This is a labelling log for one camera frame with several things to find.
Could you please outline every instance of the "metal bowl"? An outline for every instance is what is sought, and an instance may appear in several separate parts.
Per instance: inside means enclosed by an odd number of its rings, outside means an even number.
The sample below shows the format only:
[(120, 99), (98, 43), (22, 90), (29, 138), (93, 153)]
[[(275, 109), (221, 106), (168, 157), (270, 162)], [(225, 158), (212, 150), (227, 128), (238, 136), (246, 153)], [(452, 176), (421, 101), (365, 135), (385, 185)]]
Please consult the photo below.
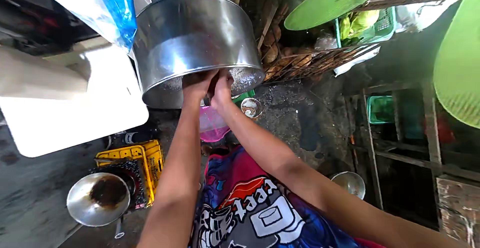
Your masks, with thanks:
[(137, 74), (152, 108), (181, 108), (182, 78), (190, 73), (229, 69), (232, 96), (265, 78), (252, 23), (230, 0), (160, 0), (137, 16), (137, 26)]
[(361, 200), (365, 197), (365, 182), (355, 172), (345, 171), (335, 174), (330, 178), (334, 183), (340, 185), (350, 194), (359, 197)]
[(240, 104), (241, 111), (247, 117), (256, 119), (264, 112), (264, 106), (255, 98), (245, 98)]
[(73, 219), (87, 227), (101, 227), (121, 217), (130, 204), (127, 184), (117, 175), (94, 173), (70, 189), (67, 209)]

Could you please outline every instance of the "green fan blade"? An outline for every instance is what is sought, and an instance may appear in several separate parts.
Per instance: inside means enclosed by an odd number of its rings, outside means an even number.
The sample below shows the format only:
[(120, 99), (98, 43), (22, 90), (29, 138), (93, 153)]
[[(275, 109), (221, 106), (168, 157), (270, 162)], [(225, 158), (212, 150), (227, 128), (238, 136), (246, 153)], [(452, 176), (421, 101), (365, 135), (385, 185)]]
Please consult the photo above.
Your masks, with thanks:
[(480, 0), (463, 0), (435, 60), (433, 82), (453, 117), (480, 128)]
[(304, 0), (285, 19), (285, 28), (305, 30), (351, 11), (367, 0)]

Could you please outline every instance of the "graphic t-shirt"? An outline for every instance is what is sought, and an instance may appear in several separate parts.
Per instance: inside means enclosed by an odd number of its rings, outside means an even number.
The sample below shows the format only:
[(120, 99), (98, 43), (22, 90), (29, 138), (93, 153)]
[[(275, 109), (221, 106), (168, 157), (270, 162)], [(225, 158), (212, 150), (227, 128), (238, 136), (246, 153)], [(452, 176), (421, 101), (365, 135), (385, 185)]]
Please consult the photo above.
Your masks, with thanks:
[(262, 170), (242, 146), (210, 156), (189, 246), (381, 247), (340, 230)]

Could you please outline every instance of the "small bowl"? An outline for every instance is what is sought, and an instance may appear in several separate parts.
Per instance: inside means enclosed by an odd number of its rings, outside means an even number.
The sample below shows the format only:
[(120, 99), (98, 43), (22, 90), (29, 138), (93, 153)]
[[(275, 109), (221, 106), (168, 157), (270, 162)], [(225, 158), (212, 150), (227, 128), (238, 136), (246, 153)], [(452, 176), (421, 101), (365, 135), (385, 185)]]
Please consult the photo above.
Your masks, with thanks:
[(245, 98), (241, 102), (240, 108), (247, 117), (256, 119), (264, 112), (264, 106), (255, 98)]
[(357, 173), (345, 171), (333, 175), (330, 179), (361, 200), (365, 197), (365, 182)]

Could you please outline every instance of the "metal handle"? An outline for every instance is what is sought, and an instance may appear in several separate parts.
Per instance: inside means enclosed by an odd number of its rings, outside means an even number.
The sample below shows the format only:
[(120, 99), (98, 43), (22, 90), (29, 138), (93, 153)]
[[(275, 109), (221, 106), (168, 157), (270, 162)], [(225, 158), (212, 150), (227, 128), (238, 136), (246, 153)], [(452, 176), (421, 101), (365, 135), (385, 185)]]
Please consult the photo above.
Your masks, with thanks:
[(117, 219), (117, 229), (115, 230), (115, 239), (120, 239), (125, 235), (122, 230), (123, 215)]

